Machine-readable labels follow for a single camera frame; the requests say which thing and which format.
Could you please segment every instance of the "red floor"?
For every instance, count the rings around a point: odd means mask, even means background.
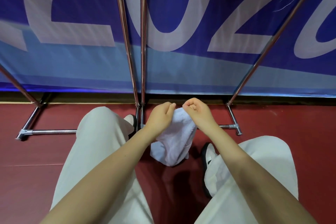
[[[77,128],[81,118],[97,106],[51,105],[35,128]],[[121,116],[134,113],[133,105],[107,106]],[[33,108],[0,105],[0,224],[38,223],[48,213],[58,176],[75,141],[74,135],[15,141]],[[224,106],[211,109],[218,123],[230,123]],[[228,131],[237,143],[263,135],[287,142],[296,166],[300,202],[319,224],[336,223],[336,107],[239,106],[234,113],[244,133],[237,137]],[[207,205],[199,158],[206,141],[197,131],[190,158],[176,167],[166,167],[145,152],[136,173],[156,224],[194,223]]]

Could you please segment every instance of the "person's left hand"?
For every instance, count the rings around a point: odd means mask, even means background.
[[[144,127],[153,138],[158,137],[171,123],[176,104],[166,102],[156,106]]]

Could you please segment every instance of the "forearm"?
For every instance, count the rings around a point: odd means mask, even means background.
[[[296,198],[216,126],[208,135],[258,223],[316,223]]]
[[[95,223],[125,186],[134,167],[154,136],[146,129],[104,159],[49,212],[45,223]]]

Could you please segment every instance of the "folded cloth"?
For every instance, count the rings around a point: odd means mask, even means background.
[[[168,128],[150,145],[150,155],[162,164],[172,167],[189,157],[189,149],[196,133],[191,117],[178,108]]]

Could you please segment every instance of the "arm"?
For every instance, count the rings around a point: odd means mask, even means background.
[[[317,223],[277,179],[216,124],[206,104],[193,98],[183,108],[215,144],[259,224]]]
[[[175,104],[156,106],[146,124],[84,176],[40,224],[96,223],[115,201],[145,149],[171,123]]]

